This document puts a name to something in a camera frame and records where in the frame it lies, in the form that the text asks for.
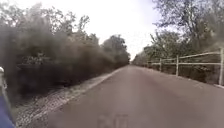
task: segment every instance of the overcast sky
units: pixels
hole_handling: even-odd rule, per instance
[[[131,58],[150,44],[154,33],[153,23],[159,16],[151,0],[7,0],[19,7],[28,8],[41,2],[43,7],[56,7],[72,11],[78,17],[88,15],[87,33],[96,33],[100,43],[113,34],[121,34],[126,40]]]

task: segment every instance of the asphalt road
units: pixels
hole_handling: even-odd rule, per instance
[[[27,127],[224,128],[224,89],[127,66]]]

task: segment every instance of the tree canopy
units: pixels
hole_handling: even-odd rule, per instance
[[[100,46],[96,34],[85,32],[88,22],[41,4],[0,3],[0,65],[10,94],[32,97],[128,64],[124,39],[111,36]]]
[[[177,55],[184,56],[217,51],[224,46],[222,36],[224,30],[224,3],[222,0],[152,1],[156,5],[155,9],[161,14],[161,19],[155,23],[157,31],[151,35],[152,42],[136,56],[133,61],[134,64],[139,64],[137,60],[145,60],[141,63],[158,62],[159,58],[175,58]],[[205,60],[218,62],[219,58],[209,56],[206,59],[198,58],[189,61],[204,62]],[[212,76],[211,74],[214,74],[214,72],[218,74],[214,66],[193,66],[191,71],[204,74],[203,78]],[[182,75],[186,74],[191,75],[188,71],[183,71]]]

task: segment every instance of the white fence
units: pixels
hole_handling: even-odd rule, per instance
[[[187,59],[187,58],[194,58],[194,57],[200,57],[200,56],[206,56],[206,55],[220,55],[220,63],[182,63],[180,62],[181,59]],[[175,63],[165,63],[165,61],[176,61]],[[223,77],[224,77],[224,48],[221,48],[218,52],[207,52],[202,54],[195,54],[195,55],[189,55],[189,56],[177,56],[176,58],[168,58],[168,59],[161,59],[159,63],[151,63],[151,65],[159,65],[159,70],[162,71],[163,65],[176,65],[176,75],[179,75],[179,66],[180,65],[218,65],[220,66],[220,75],[219,75],[219,85],[224,85]]]

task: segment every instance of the fence post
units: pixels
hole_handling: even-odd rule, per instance
[[[161,58],[160,58],[160,60],[159,60],[159,63],[160,63],[160,64],[159,64],[159,71],[162,72],[162,59],[161,59]]]
[[[220,75],[219,75],[219,85],[223,85],[223,75],[224,75],[224,48],[221,48],[220,51],[220,58],[221,58],[221,63],[220,63]]]
[[[176,63],[176,76],[179,75],[179,56],[177,55],[177,63]]]
[[[146,63],[146,67],[148,68],[149,67],[149,62],[147,61],[147,63]]]

